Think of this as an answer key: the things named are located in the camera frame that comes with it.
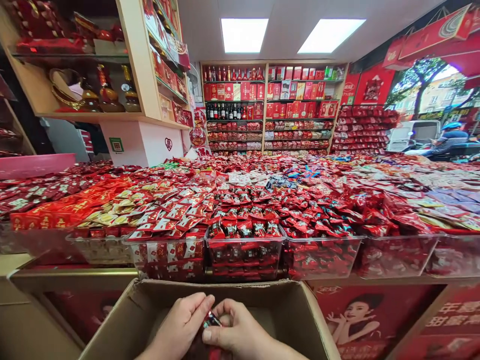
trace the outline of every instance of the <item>ceiling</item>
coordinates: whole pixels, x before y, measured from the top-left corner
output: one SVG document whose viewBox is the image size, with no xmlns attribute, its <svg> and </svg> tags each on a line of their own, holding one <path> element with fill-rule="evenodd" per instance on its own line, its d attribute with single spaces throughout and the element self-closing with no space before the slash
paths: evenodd
<svg viewBox="0 0 480 360">
<path fill-rule="evenodd" d="M 444 0 L 178 0 L 191 62 L 332 59 L 353 62 Z M 269 18 L 259 54 L 225 54 L 220 18 Z M 367 19 L 331 54 L 297 54 L 320 19 Z"/>
</svg>

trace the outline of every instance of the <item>blue helmet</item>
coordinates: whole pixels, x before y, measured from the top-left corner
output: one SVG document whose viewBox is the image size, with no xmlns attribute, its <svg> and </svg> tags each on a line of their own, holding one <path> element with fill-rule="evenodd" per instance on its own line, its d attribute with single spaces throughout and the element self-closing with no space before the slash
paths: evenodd
<svg viewBox="0 0 480 360">
<path fill-rule="evenodd" d="M 460 127 L 462 127 L 461 122 L 451 122 L 451 123 L 445 125 L 444 127 L 442 127 L 441 130 L 444 131 L 444 130 L 456 129 L 456 128 L 460 128 Z"/>
</svg>

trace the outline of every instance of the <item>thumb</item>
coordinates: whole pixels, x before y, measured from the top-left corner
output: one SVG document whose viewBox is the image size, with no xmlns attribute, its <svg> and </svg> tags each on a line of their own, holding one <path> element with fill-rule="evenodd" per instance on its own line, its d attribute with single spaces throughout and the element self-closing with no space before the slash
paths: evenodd
<svg viewBox="0 0 480 360">
<path fill-rule="evenodd" d="M 203 331 L 201 338 L 204 344 L 231 350 L 235 337 L 231 327 L 209 326 Z"/>
</svg>

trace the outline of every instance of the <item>heart symbol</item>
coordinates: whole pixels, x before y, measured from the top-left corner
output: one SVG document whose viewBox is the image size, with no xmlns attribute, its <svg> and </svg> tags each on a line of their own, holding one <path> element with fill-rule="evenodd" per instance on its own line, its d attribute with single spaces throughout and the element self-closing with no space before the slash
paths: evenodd
<svg viewBox="0 0 480 360">
<path fill-rule="evenodd" d="M 168 137 L 165 138 L 165 146 L 168 149 L 168 151 L 172 150 L 172 140 L 170 140 Z"/>
</svg>

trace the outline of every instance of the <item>fluorescent light panel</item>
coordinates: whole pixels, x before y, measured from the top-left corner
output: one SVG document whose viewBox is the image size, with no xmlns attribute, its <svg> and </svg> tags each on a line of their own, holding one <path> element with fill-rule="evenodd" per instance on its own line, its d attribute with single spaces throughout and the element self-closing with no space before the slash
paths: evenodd
<svg viewBox="0 0 480 360">
<path fill-rule="evenodd" d="M 221 19 L 225 53 L 259 53 L 268 23 L 264 18 Z"/>
<path fill-rule="evenodd" d="M 320 19 L 298 54 L 329 54 L 349 38 L 366 19 Z"/>
</svg>

